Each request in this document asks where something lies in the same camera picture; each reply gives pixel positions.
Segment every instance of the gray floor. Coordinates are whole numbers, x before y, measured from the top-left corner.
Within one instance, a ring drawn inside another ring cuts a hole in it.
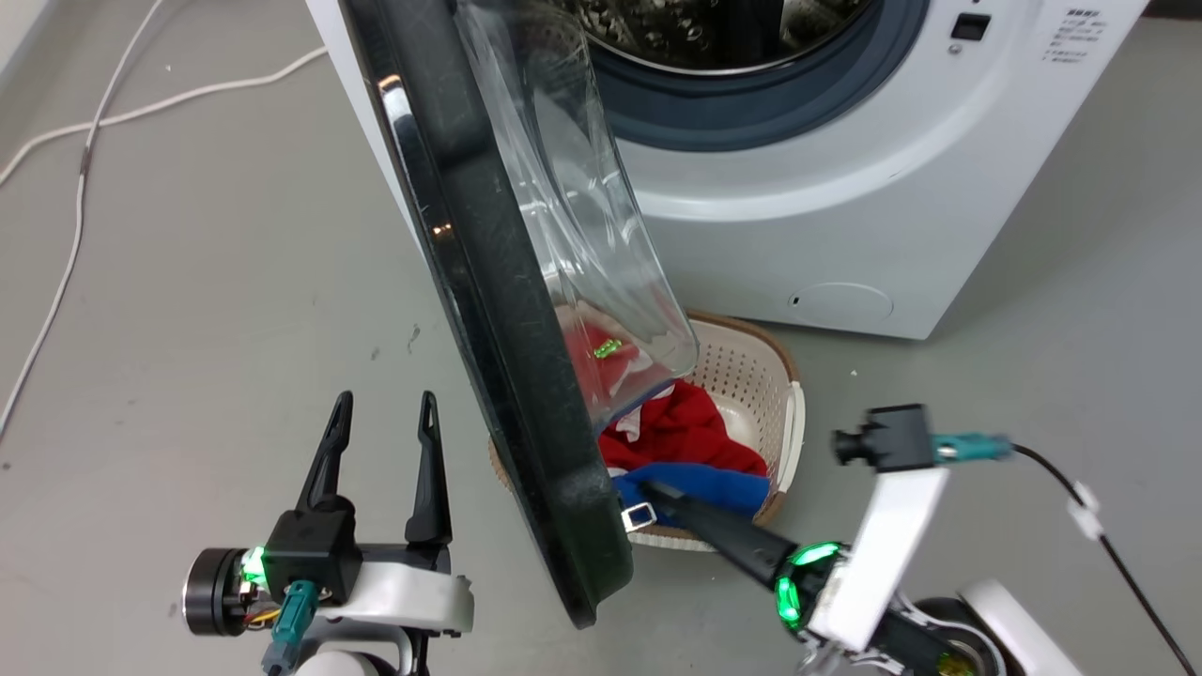
[[[91,115],[148,6],[64,0],[0,99],[0,156]],[[196,0],[142,52],[113,111],[264,75],[317,43],[296,0]],[[834,467],[829,429],[926,402],[941,428],[1007,431],[1088,481],[1202,660],[1198,63],[1202,25],[1138,25],[930,340],[780,331],[810,407],[783,533],[851,536],[871,478]],[[36,152],[0,189],[5,387],[70,245],[81,143]],[[183,630],[189,563],[264,536],[341,389],[357,398],[344,472],[361,533],[399,538],[427,387],[445,416],[454,562],[477,600],[476,631],[436,644],[439,674],[793,668],[770,600],[709,556],[637,548],[635,581],[597,625],[570,628],[327,63],[106,130],[93,177],[79,267],[0,446],[6,674],[257,672],[262,638]],[[1064,503],[1028,463],[958,470],[908,589],[996,576],[1087,672],[1174,672]]]

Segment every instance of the teal connector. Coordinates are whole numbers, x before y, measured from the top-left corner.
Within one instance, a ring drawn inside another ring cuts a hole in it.
[[[263,672],[267,676],[291,674],[300,658],[300,641],[313,624],[317,612],[321,591],[308,580],[288,586],[288,593],[280,606],[280,617],[272,627],[272,644],[263,653]]]
[[[932,441],[935,445],[935,463],[938,464],[972,459],[1002,459],[1012,451],[1010,439],[1000,434],[993,437],[977,432],[935,434],[932,437]]]

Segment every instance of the open washer door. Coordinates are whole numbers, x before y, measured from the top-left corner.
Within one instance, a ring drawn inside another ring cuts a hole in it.
[[[308,0],[572,622],[632,575],[596,446],[694,368],[567,14]]]

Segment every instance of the blue garment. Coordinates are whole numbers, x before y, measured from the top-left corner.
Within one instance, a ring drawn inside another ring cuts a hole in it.
[[[766,476],[718,469],[708,464],[653,462],[613,478],[613,487],[621,496],[623,505],[629,508],[647,502],[638,490],[641,481],[661,481],[694,498],[745,516],[748,521],[763,506],[770,487]],[[659,523],[678,527],[664,515],[659,515]]]

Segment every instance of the washing machine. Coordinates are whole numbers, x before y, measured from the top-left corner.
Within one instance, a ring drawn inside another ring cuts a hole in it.
[[[543,1],[588,35],[682,304],[911,339],[934,330],[1146,4]],[[345,7],[309,4],[405,208]]]

